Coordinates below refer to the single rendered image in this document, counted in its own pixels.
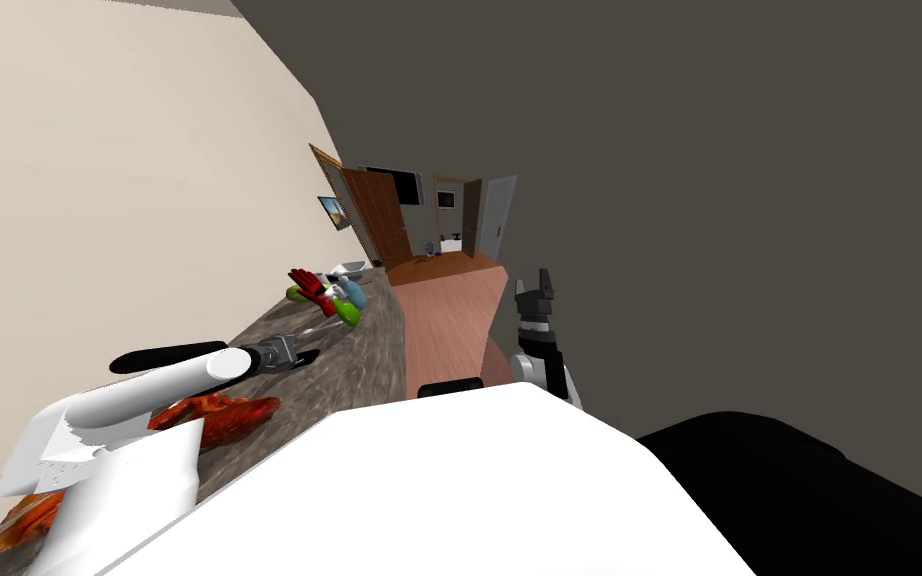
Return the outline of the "black wall screen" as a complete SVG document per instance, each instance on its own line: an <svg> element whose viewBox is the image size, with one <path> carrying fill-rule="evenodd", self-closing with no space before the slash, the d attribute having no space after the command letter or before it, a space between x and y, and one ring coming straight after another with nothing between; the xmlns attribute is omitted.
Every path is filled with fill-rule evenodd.
<svg viewBox="0 0 922 576"><path fill-rule="evenodd" d="M373 166L360 166L361 170L386 174L392 177L396 198L401 205L419 206L424 203L421 175L413 171L394 170Z"/></svg>

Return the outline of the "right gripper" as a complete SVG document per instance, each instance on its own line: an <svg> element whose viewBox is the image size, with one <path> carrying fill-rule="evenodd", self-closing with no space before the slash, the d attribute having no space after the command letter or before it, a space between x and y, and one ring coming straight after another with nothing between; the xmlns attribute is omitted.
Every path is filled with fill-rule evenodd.
<svg viewBox="0 0 922 576"><path fill-rule="evenodd" d="M553 313L554 289L549 270L541 268L538 273L538 289L526 291L524 283L516 279L514 301L523 322L543 322L543 317Z"/></svg>

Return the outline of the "red glove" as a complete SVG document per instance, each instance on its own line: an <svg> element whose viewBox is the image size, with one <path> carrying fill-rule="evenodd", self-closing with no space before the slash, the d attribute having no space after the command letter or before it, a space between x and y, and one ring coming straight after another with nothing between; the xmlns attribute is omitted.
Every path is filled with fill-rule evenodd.
<svg viewBox="0 0 922 576"><path fill-rule="evenodd" d="M317 305L327 318L336 315L332 300L326 295L327 286L314 274L302 269L292 269L288 276L293 285L300 287L299 292L308 302Z"/></svg>

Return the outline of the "silver spoon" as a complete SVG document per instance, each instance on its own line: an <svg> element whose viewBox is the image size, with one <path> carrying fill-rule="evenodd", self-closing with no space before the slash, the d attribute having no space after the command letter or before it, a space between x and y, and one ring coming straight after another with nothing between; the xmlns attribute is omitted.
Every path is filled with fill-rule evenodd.
<svg viewBox="0 0 922 576"><path fill-rule="evenodd" d="M307 335L319 332L327 328L335 328L344 324L344 321L339 317L331 317L324 319L318 325L310 328L304 328L292 334L293 338L306 337Z"/></svg>

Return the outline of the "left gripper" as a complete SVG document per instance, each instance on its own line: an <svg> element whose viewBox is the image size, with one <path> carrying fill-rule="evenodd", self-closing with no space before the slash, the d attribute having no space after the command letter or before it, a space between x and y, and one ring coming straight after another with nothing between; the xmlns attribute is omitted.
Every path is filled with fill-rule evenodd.
<svg viewBox="0 0 922 576"><path fill-rule="evenodd" d="M297 364L297 354L290 335L274 335L255 344L260 372L290 370Z"/></svg>

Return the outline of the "red orange lumpy thing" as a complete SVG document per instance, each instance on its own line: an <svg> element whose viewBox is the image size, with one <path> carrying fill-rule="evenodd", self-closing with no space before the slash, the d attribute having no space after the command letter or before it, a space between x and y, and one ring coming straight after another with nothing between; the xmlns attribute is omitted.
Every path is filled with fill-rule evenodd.
<svg viewBox="0 0 922 576"><path fill-rule="evenodd" d="M148 427L164 431L202 419L201 454L232 445L270 420L281 407L276 397L232 398L222 393L182 400L153 416ZM0 553L45 536L63 500L61 492L24 497L0 523Z"/></svg>

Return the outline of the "framed landscape picture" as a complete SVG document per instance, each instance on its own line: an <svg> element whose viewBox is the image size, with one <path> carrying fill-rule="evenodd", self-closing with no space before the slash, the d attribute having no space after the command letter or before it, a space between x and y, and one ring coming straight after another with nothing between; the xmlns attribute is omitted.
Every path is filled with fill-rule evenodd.
<svg viewBox="0 0 922 576"><path fill-rule="evenodd" d="M351 221L336 197L319 196L318 200L337 231L350 227Z"/></svg>

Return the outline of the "grey door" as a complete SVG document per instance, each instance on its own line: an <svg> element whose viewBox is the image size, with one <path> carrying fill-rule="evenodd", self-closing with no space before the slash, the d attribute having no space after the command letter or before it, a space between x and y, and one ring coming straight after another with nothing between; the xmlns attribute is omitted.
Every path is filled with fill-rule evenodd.
<svg viewBox="0 0 922 576"><path fill-rule="evenodd" d="M485 187L477 250L492 260L498 259L517 178L510 175L492 179Z"/></svg>

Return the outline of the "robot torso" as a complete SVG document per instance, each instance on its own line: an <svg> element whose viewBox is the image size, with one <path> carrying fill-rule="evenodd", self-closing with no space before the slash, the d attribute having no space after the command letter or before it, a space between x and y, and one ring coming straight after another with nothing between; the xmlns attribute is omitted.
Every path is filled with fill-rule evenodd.
<svg viewBox="0 0 922 576"><path fill-rule="evenodd" d="M754 576L649 450L528 383L328 416L103 576Z"/></svg>

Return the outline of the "dark brown door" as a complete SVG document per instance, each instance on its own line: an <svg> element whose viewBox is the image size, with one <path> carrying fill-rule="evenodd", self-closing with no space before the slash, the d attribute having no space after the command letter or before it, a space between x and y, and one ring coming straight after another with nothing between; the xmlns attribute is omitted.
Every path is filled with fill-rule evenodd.
<svg viewBox="0 0 922 576"><path fill-rule="evenodd" d="M462 252L470 258L475 257L478 244L481 196L483 196L483 179L464 183L461 248Z"/></svg>

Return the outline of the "brown wooden door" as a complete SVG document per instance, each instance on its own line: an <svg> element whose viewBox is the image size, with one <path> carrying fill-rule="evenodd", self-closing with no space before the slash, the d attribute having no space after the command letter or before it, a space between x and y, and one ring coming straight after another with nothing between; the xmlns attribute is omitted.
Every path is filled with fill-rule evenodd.
<svg viewBox="0 0 922 576"><path fill-rule="evenodd" d="M410 260L412 250L392 176L347 168L341 173L364 221L375 259L384 268Z"/></svg>

